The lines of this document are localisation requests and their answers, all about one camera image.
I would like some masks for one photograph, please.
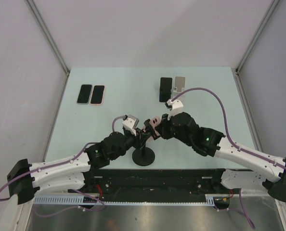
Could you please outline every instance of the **black phone stand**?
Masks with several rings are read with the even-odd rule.
[[[132,153],[132,160],[139,166],[148,166],[155,160],[155,153],[152,149],[144,145],[141,149],[136,149]]]

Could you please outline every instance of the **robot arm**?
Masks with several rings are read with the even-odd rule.
[[[200,127],[189,114],[182,112],[181,101],[169,100],[166,106],[170,109],[170,113],[164,114],[160,125],[155,128],[162,138],[174,137],[202,156],[226,159],[251,169],[260,179],[266,179],[262,182],[262,186],[268,190],[270,196],[286,202],[286,170],[279,167],[286,168],[286,158],[243,147],[219,131]],[[222,178],[221,183],[231,188],[229,185],[232,185],[232,181],[228,184]]]
[[[253,170],[252,173],[262,176],[259,178],[266,179],[260,184],[268,190],[270,196],[286,202],[286,170],[279,167],[286,168],[286,159],[241,148],[236,142],[232,144],[233,141],[223,133],[200,127],[189,114],[182,112],[183,105],[179,100],[169,100],[166,106],[170,113],[164,114],[156,127],[151,125],[150,120],[146,120],[145,128],[136,128],[139,120],[130,115],[123,122],[124,134],[113,132],[100,143],[85,146],[77,155],[43,163],[29,164],[27,159],[19,161],[7,177],[10,196],[17,194],[18,204],[22,204],[40,193],[88,189],[95,184],[94,169],[109,165],[110,160],[125,155],[130,147],[142,148],[150,137],[154,140],[162,137],[166,140],[176,138],[202,156],[223,158]],[[230,174],[222,176],[222,185],[237,188],[232,184],[233,180],[227,180],[227,176]]]
[[[157,139],[155,130],[146,120],[144,129],[136,128],[139,120],[128,116],[123,122],[124,134],[113,132],[100,143],[86,145],[79,154],[51,162],[29,164],[20,160],[7,176],[10,197],[18,195],[18,204],[23,204],[35,195],[69,189],[83,190],[94,185],[93,170],[110,164],[125,155],[130,147],[142,148],[149,137]]]

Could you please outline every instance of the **phone screen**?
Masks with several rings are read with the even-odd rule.
[[[94,86],[93,93],[91,95],[91,104],[101,104],[104,96],[104,86]]]
[[[89,103],[91,95],[91,85],[83,84],[81,86],[81,90],[78,96],[77,103],[87,104]]]

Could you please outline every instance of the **metal frame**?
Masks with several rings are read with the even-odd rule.
[[[48,42],[50,48],[52,49],[54,55],[56,56],[58,62],[60,63],[62,69],[64,70],[64,72],[66,73],[66,75],[69,74],[69,68],[67,67],[59,49],[57,48],[56,43],[54,42],[54,39],[47,27],[47,25],[45,24],[45,22],[43,21],[43,18],[34,2],[34,0],[25,0],[28,8],[30,9],[32,15],[34,16],[37,24],[40,27],[40,30],[42,31],[43,35],[45,36],[46,41]]]
[[[44,34],[45,39],[47,40],[50,48],[52,49],[52,52],[54,53],[54,55],[58,59],[59,64],[61,65],[62,69],[64,70],[64,72],[66,73],[66,75],[68,77],[70,70],[67,67],[67,65],[66,65],[66,63],[65,63],[65,61],[64,61],[64,59],[63,59],[63,57],[62,57],[62,55],[61,55],[61,53],[59,51],[59,49],[57,48],[57,45],[54,42],[54,39],[52,38],[52,35],[50,34],[50,32],[48,30],[48,27],[46,26],[43,18],[41,17],[41,14],[40,14],[39,10],[37,9],[37,6],[36,6],[34,0],[25,0],[25,2],[27,3],[28,8],[30,9],[32,15],[34,16],[34,18],[35,18],[35,20],[37,22],[37,24],[39,25],[40,30]],[[251,113],[251,110],[250,110],[250,107],[249,107],[249,104],[248,104],[248,101],[247,101],[247,98],[246,98],[245,91],[244,91],[242,83],[240,81],[239,73],[240,73],[241,69],[243,68],[246,60],[249,58],[249,56],[250,56],[253,48],[255,47],[257,41],[261,37],[261,35],[262,35],[266,25],[268,24],[271,16],[273,15],[275,9],[277,8],[279,2],[280,2],[280,0],[273,0],[272,1],[269,9],[267,10],[263,20],[260,23],[259,28],[257,29],[255,35],[253,36],[253,38],[252,38],[252,40],[251,40],[251,42],[250,42],[246,52],[244,53],[241,61],[239,62],[237,68],[233,71],[233,76],[234,76],[234,79],[235,79],[236,87],[237,87],[237,90],[238,90],[238,93],[239,93],[239,96],[240,96],[240,99],[241,99],[241,103],[242,103],[242,106],[243,106],[243,109],[244,109],[244,112],[245,112],[245,115],[246,115],[246,119],[247,119],[247,122],[248,122],[248,125],[249,125],[249,128],[250,128],[250,133],[251,133],[252,139],[254,141],[255,148],[257,150],[261,151],[261,152],[263,152],[262,144],[260,142],[258,131],[257,131],[256,126],[255,126],[255,122],[254,122],[254,119],[253,119],[253,116],[252,116],[252,113]],[[57,118],[57,115],[58,115],[58,111],[59,111],[59,108],[60,108],[60,105],[61,105],[61,102],[62,102],[62,98],[63,98],[64,91],[65,91],[65,87],[66,87],[66,84],[67,84],[67,79],[65,81],[63,92],[61,94],[60,102],[59,102],[59,105],[58,105],[58,108],[57,108],[57,111],[56,111],[56,115],[55,115],[55,119],[54,119],[54,122],[53,122],[53,126],[52,126],[52,129],[51,129],[51,132],[49,134],[49,138],[48,138],[48,142],[47,142],[47,146],[46,146],[44,155],[46,155],[48,147],[49,147],[49,144],[50,144],[52,132],[53,132],[54,125],[55,125],[55,122],[56,122],[56,118]],[[277,207],[278,207],[278,210],[279,210],[279,214],[280,214],[283,226],[284,226],[284,228],[286,230],[286,203],[282,203],[282,202],[276,201],[276,204],[277,204]],[[27,222],[28,222],[28,217],[29,217],[29,214],[31,212],[32,205],[33,205],[32,202],[28,203],[27,205],[24,205],[24,207],[22,209],[22,212],[21,212],[21,215],[20,215],[20,218],[19,218],[19,221],[18,221],[18,226],[17,226],[17,229],[16,229],[17,231],[25,230],[25,228],[27,226]]]
[[[236,86],[238,89],[239,97],[240,97],[242,106],[244,108],[246,119],[247,119],[247,122],[248,122],[248,125],[250,128],[250,134],[251,134],[253,142],[255,144],[255,148],[257,150],[259,150],[260,152],[264,152],[261,141],[260,141],[260,137],[258,135],[256,126],[254,123],[254,119],[253,119],[253,116],[252,116],[252,113],[251,113],[251,110],[250,110],[250,107],[248,104],[248,100],[246,98],[245,91],[244,91],[244,88],[243,88],[241,80],[240,80],[240,75],[236,71],[233,71],[233,75],[234,75],[234,79],[235,79]],[[278,200],[275,200],[275,201],[276,201],[276,204],[278,207],[278,211],[279,211],[279,215],[281,217],[283,227],[286,231],[286,203],[278,201]]]
[[[97,203],[83,202],[82,195],[39,195],[34,199],[35,205],[95,205]],[[180,203],[156,203],[156,202],[106,202],[105,205],[161,205],[161,206],[215,206],[214,196],[206,195],[206,202],[180,202]]]
[[[280,0],[273,0],[272,3],[270,4],[266,14],[264,15],[264,17],[263,17],[263,19],[259,25],[259,28],[255,32],[249,46],[246,49],[246,52],[244,53],[242,59],[240,60],[238,66],[236,68],[237,73],[240,73],[241,69],[243,68],[246,60],[250,56],[251,51],[253,50],[253,48],[256,45],[259,38],[261,37],[264,28],[266,27],[267,23],[271,19],[271,16],[273,15],[275,9],[277,8],[279,2],[280,2]]]

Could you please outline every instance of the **white bracket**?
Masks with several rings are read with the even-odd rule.
[[[174,80],[174,92],[181,93],[185,89],[186,77],[176,76]]]
[[[86,153],[82,153],[77,159],[72,160],[75,155],[69,156],[63,159],[54,160],[50,162],[33,163],[30,170],[39,169],[41,167],[61,163],[63,161],[69,161],[67,164],[51,167],[42,171],[31,173],[31,177],[35,180],[32,182],[33,187],[36,188],[45,182],[55,181],[63,176],[71,176],[72,174],[87,172],[91,166],[88,164],[90,161]]]
[[[139,119],[134,117],[133,115],[129,115],[127,117],[127,119],[124,120],[123,122],[123,127],[124,129],[130,131],[132,133],[132,135],[136,136],[137,132],[136,132],[136,127],[139,123]]]
[[[39,185],[40,189],[35,193],[35,195],[67,191],[68,189],[80,189],[84,183],[83,173],[71,173],[65,176],[61,176],[50,181],[43,182]]]
[[[253,171],[225,170],[221,184],[228,189],[251,189],[267,192],[262,183],[266,180],[261,174]]]
[[[169,112],[169,115],[168,115],[168,120],[170,120],[172,116],[175,116],[175,115],[177,115],[179,113],[182,113],[182,111],[183,111],[183,104],[178,99],[174,100],[174,101],[168,100],[167,101],[167,105],[171,106],[170,112]]]

